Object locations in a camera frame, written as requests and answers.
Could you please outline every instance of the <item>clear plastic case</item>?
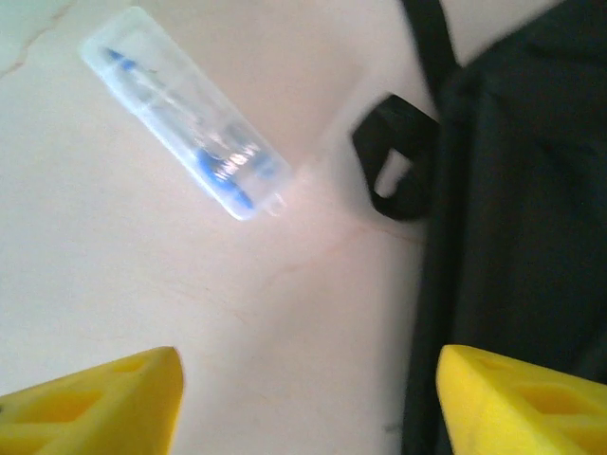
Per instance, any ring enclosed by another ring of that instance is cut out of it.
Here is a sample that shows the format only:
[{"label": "clear plastic case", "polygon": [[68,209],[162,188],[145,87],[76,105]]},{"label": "clear plastic case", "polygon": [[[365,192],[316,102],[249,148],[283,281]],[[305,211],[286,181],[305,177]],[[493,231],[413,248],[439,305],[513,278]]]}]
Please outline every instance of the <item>clear plastic case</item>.
[{"label": "clear plastic case", "polygon": [[235,218],[276,202],[289,165],[143,9],[110,21],[81,55]]}]

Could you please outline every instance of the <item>black backpack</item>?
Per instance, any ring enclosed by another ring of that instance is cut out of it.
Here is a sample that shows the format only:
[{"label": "black backpack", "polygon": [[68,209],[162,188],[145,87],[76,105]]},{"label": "black backpack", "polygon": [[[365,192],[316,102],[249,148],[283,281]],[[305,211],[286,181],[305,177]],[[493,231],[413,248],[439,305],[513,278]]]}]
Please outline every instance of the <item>black backpack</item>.
[{"label": "black backpack", "polygon": [[[607,6],[564,1],[460,68],[438,0],[403,4],[439,122],[392,95],[353,142],[379,212],[429,215],[403,453],[448,454],[445,344],[607,383]],[[391,150],[413,166],[381,197]]]}]

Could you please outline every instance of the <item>black strap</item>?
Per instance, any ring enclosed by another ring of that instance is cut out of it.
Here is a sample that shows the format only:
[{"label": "black strap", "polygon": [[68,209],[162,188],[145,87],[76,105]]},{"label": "black strap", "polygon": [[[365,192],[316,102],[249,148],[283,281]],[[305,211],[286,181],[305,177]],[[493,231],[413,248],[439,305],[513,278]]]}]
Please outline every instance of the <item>black strap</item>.
[{"label": "black strap", "polygon": [[436,106],[447,78],[459,69],[445,13],[439,0],[401,0],[409,17],[421,62]]},{"label": "black strap", "polygon": [[[458,68],[445,15],[439,0],[402,2],[428,86],[439,106],[440,89]],[[428,213],[438,134],[434,120],[396,95],[383,100],[362,121],[352,139],[377,211],[395,220],[413,220]],[[413,166],[399,180],[394,194],[384,198],[376,193],[375,185],[392,149],[411,159]]]}]

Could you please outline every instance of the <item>white table surface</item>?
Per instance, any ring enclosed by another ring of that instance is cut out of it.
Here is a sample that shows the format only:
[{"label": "white table surface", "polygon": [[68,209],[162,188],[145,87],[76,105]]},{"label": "white table surface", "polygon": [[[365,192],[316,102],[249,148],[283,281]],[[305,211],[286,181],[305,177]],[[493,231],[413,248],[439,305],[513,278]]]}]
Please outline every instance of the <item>white table surface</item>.
[{"label": "white table surface", "polygon": [[[446,0],[458,55],[550,0]],[[293,164],[240,223],[81,62],[143,6]],[[396,0],[0,1],[0,394],[160,345],[174,454],[397,454],[422,224],[376,215],[349,142],[430,98]]]}]

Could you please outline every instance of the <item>blue pen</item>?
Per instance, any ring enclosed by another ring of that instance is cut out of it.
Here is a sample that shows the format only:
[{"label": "blue pen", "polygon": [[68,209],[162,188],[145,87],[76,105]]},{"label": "blue pen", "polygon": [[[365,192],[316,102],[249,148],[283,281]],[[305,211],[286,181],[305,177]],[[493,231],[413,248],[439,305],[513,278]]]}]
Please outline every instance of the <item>blue pen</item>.
[{"label": "blue pen", "polygon": [[196,156],[198,170],[207,177],[207,180],[212,182],[218,190],[233,194],[233,198],[243,207],[254,209],[250,197],[234,181],[239,163],[247,157],[244,156],[243,158],[242,154],[233,154],[228,158],[218,158],[211,155],[201,144],[197,143],[192,131],[186,135],[182,128],[183,125],[178,125],[178,123],[192,125],[193,123],[199,123],[201,120],[200,115],[187,102],[174,94],[167,93],[166,86],[152,72],[141,68],[135,61],[110,48],[106,49],[106,52],[108,57],[123,70],[123,74],[128,76],[128,82],[144,89],[149,95],[160,97],[187,119],[186,122],[179,122],[176,118],[168,118],[166,112],[159,113],[156,111],[159,115],[158,118],[161,118],[164,124],[171,128],[172,132],[192,149]]}]

